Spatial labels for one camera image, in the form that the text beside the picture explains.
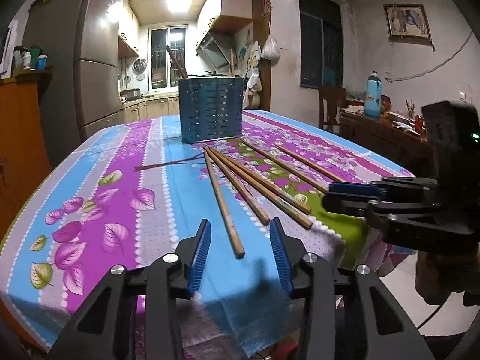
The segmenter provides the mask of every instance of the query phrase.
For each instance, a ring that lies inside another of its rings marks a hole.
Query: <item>picture frame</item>
[[[421,4],[386,4],[388,37],[392,42],[433,45],[425,7]]]

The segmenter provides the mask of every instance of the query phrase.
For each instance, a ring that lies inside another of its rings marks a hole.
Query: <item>ceiling light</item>
[[[106,16],[108,17],[110,23],[118,23],[122,16],[123,4],[121,1],[117,1],[108,7],[106,10]]]
[[[177,42],[183,39],[183,33],[181,32],[171,32],[169,34],[169,43]]]
[[[166,0],[166,6],[172,13],[188,12],[191,0]]]

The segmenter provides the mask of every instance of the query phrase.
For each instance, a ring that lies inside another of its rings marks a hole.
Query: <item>blue metal utensil holder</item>
[[[178,82],[181,141],[242,135],[243,79],[206,76]]]

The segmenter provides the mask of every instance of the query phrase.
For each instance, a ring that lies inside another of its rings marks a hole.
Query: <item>metal screw head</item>
[[[123,273],[125,270],[125,267],[123,265],[114,265],[110,268],[110,273],[112,275],[120,275]]]
[[[179,257],[175,253],[169,253],[163,256],[163,261],[170,264],[176,263],[178,259]]]
[[[305,261],[306,263],[314,263],[317,260],[318,256],[314,253],[307,253],[303,256],[303,261]]]
[[[370,267],[368,265],[362,264],[357,267],[357,272],[360,275],[368,275],[370,273]]]

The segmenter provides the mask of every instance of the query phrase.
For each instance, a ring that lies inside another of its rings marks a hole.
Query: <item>ceiling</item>
[[[140,25],[169,23],[172,21],[195,21],[206,0],[191,0],[188,12],[171,13],[167,0],[128,0]]]

